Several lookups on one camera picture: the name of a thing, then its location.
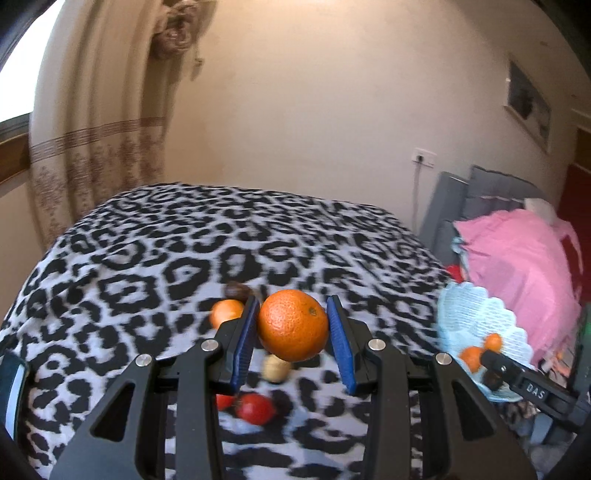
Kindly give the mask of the small orange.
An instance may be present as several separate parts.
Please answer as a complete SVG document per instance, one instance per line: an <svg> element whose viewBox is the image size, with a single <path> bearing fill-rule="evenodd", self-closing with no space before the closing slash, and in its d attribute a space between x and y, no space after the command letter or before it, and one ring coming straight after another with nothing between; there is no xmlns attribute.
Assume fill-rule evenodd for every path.
<svg viewBox="0 0 591 480"><path fill-rule="evenodd" d="M245 309L245 304L235 299L216 302L211 309L211 315L209 315L212 328L217 330L222 323L241 318L243 309Z"/></svg>
<svg viewBox="0 0 591 480"><path fill-rule="evenodd" d="M483 348L492 352L500 353L503 348L502 336L498 333L489 334L484 341Z"/></svg>

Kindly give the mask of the large orange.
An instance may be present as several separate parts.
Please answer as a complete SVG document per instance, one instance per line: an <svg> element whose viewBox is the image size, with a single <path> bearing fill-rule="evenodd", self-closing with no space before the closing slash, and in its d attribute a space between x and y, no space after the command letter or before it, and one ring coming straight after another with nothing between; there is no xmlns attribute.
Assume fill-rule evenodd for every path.
<svg viewBox="0 0 591 480"><path fill-rule="evenodd" d="M482 347L470 346L460 353L459 358L466 364L471 373L476 374L482 367L481 357L483 353L484 349Z"/></svg>

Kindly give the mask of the small red tomato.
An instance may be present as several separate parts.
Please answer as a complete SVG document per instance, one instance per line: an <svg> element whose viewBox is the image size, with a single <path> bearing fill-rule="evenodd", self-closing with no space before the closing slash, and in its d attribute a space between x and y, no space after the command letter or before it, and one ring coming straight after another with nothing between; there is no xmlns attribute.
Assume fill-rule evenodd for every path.
<svg viewBox="0 0 591 480"><path fill-rule="evenodd" d="M235 404L235 395L217 394L215 397L218 411L228 410Z"/></svg>

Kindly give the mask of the large red tomato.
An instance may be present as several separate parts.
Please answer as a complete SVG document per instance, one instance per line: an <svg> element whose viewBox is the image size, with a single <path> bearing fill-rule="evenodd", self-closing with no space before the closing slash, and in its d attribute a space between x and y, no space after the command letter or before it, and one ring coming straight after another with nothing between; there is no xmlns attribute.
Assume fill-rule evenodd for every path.
<svg viewBox="0 0 591 480"><path fill-rule="evenodd" d="M276 416L276 407L273 401L266 396L247 393L238 398L235 412L243 421L256 426L263 426L270 423Z"/></svg>

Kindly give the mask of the brown round fruit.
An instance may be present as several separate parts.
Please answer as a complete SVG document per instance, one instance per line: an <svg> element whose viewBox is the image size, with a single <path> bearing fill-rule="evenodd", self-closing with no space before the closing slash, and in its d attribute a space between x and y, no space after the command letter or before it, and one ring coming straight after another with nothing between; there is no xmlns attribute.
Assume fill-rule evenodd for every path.
<svg viewBox="0 0 591 480"><path fill-rule="evenodd" d="M280 384L287 380L292 368L290 362L270 354L263 361L262 377L266 382Z"/></svg>

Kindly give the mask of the light blue lattice fruit basket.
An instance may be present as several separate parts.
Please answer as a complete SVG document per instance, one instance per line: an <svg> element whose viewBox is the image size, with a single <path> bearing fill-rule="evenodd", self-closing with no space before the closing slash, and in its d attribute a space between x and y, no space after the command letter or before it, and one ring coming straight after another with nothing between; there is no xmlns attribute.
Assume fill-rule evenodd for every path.
<svg viewBox="0 0 591 480"><path fill-rule="evenodd" d="M515 314L504 302L470 282L451 282L441 290L437 302L436 327L440 349L458 360L468 347L483 347L486 338L497 334L501 353L533 369L534 350L527 332L517 325Z"/></svg>

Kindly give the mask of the dark avocado fruit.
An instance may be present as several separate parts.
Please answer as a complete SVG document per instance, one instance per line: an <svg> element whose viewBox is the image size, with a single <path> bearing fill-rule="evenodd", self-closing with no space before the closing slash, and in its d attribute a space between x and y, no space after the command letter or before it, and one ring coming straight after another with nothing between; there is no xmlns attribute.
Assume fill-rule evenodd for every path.
<svg viewBox="0 0 591 480"><path fill-rule="evenodd" d="M223 288L224 297L245 304L252 295L252 288L236 281L230 281Z"/></svg>

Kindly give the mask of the leopard print table cloth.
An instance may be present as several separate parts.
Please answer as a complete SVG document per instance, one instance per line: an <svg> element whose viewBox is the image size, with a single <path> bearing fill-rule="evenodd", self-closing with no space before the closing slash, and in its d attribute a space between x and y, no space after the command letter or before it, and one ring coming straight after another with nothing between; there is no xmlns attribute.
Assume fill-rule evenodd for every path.
<svg viewBox="0 0 591 480"><path fill-rule="evenodd" d="M394 215L337 200L160 184L119 194L61 235L1 327L30 367L19 446L48 477L77 427L138 355L211 337L211 308L238 282L260 298L296 289L416 357L437 347L449 277Z"/></svg>

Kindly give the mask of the red blanket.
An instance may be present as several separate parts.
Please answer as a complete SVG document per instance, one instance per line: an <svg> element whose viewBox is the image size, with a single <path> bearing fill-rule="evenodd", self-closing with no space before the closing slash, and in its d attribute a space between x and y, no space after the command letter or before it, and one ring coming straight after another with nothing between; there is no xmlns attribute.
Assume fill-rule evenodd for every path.
<svg viewBox="0 0 591 480"><path fill-rule="evenodd" d="M466 281L466 275L463 268L458 264L447 265L446 271L451 276L452 280L456 283L463 283Z"/></svg>

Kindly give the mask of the pink blanket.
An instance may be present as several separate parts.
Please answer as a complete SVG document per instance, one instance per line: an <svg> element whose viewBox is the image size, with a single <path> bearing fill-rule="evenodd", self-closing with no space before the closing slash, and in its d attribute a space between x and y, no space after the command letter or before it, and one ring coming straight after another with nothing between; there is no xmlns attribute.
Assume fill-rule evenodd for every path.
<svg viewBox="0 0 591 480"><path fill-rule="evenodd" d="M469 281L515 314L533 361L555 353L581 311L582 252L572 225L516 209L456 221L454 228Z"/></svg>

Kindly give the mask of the white pillow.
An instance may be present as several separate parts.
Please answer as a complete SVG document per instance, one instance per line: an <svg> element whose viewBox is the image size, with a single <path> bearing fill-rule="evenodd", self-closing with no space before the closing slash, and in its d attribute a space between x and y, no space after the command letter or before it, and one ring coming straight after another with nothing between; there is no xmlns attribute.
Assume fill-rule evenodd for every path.
<svg viewBox="0 0 591 480"><path fill-rule="evenodd" d="M542 198L526 198L524 208L537 215L549 226L554 226L558 220L554 206Z"/></svg>

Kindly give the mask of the beige patterned curtain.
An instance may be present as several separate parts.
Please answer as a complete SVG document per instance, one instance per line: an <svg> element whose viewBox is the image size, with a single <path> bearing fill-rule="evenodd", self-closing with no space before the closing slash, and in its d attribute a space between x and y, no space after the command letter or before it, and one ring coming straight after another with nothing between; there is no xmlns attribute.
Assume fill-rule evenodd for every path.
<svg viewBox="0 0 591 480"><path fill-rule="evenodd" d="M29 126L30 186L45 246L116 194L163 179L174 77L202 64L214 1L67 1Z"/></svg>

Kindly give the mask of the white wall socket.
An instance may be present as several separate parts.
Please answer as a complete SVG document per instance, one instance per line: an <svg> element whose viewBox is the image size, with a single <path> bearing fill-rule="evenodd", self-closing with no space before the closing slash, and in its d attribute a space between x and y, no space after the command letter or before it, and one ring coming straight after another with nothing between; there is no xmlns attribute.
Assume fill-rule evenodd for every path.
<svg viewBox="0 0 591 480"><path fill-rule="evenodd" d="M437 159L437 154L422 148L415 148L412 154L412 161L414 163L434 168Z"/></svg>

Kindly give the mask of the framed wall picture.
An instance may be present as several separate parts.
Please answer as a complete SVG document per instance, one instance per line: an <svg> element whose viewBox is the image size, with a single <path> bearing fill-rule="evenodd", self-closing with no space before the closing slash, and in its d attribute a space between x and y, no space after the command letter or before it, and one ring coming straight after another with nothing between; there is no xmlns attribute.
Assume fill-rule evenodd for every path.
<svg viewBox="0 0 591 480"><path fill-rule="evenodd" d="M550 152L552 108L518 62L508 57L505 109L541 150Z"/></svg>

